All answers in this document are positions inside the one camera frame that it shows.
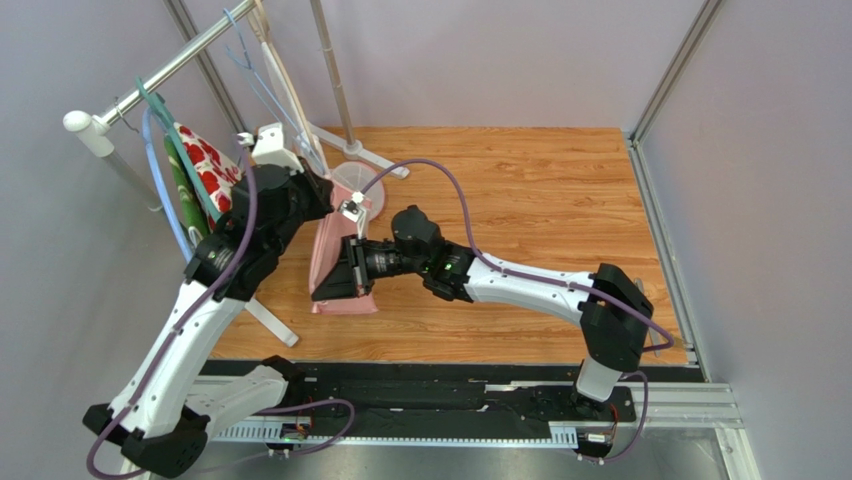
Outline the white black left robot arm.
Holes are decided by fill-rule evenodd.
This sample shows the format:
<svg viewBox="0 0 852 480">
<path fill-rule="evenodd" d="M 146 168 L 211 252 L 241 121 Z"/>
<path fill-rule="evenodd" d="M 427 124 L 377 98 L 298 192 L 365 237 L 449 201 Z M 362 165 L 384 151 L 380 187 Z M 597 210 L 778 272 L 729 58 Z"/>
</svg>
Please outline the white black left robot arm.
<svg viewBox="0 0 852 480">
<path fill-rule="evenodd" d="M 230 208 L 196 247 L 176 302 L 136 373 L 110 402 L 92 405 L 83 423 L 97 438 L 89 473 L 106 442 L 146 473 L 174 479 L 200 458 L 210 439 L 263 410 L 281 405 L 295 368 L 279 356 L 198 400 L 189 390 L 213 347 L 278 267 L 298 230 L 333 210 L 331 180 L 309 168 L 249 167 L 231 189 Z"/>
</svg>

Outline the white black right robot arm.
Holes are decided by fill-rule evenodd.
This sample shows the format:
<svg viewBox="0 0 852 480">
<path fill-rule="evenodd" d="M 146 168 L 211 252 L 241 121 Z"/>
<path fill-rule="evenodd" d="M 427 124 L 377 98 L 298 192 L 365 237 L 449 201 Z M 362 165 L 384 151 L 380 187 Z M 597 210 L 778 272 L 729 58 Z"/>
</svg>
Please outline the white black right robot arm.
<svg viewBox="0 0 852 480">
<path fill-rule="evenodd" d="M 378 279 L 416 274 L 445 301 L 513 305 L 578 326 L 587 355 L 574 390 L 583 400 L 608 400 L 616 383 L 637 370 L 654 307 L 618 266 L 559 272 L 479 254 L 446 239 L 415 205 L 393 217 L 391 231 L 382 241 L 343 237 L 337 262 L 312 299 L 359 298 L 371 294 Z"/>
</svg>

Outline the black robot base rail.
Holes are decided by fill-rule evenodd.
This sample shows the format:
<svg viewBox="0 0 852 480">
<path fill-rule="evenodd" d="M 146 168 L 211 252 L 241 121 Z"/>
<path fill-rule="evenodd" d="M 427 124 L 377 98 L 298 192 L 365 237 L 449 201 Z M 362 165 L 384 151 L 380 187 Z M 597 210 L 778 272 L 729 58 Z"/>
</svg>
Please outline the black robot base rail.
<svg viewBox="0 0 852 480">
<path fill-rule="evenodd" d="M 299 362 L 305 374 L 296 404 L 342 398 L 318 407 L 316 436 L 344 430 L 348 439 L 544 440 L 553 422 L 608 428 L 634 423 L 641 411 L 629 388 L 602 406 L 583 405 L 572 384 L 575 365 Z"/>
</svg>

